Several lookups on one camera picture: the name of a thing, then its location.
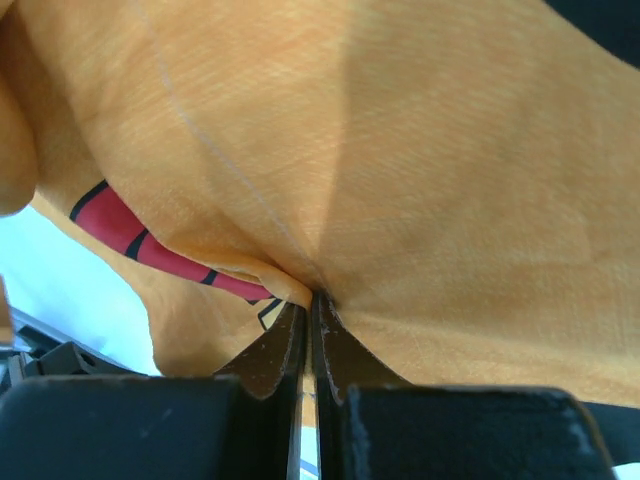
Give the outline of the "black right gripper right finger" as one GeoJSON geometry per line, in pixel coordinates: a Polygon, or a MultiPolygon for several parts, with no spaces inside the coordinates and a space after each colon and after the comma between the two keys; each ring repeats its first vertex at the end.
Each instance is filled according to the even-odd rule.
{"type": "Polygon", "coordinates": [[[324,479],[611,479],[590,410],[549,387],[417,385],[369,351],[317,292],[311,313],[324,479]]]}

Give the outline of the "orange cartoon print cloth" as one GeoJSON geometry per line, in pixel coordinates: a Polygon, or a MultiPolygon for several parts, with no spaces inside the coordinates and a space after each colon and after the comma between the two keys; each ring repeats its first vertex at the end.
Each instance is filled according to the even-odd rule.
{"type": "Polygon", "coordinates": [[[166,375],[323,290],[410,381],[639,402],[639,72],[542,1],[5,1],[30,204],[166,375]]]}

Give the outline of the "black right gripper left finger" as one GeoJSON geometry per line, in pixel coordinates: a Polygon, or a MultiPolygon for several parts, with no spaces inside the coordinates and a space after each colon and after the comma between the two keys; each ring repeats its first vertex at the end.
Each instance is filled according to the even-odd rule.
{"type": "Polygon", "coordinates": [[[7,361],[5,479],[295,479],[300,470],[306,313],[272,327],[208,377],[100,375],[80,362],[44,375],[7,361]]]}

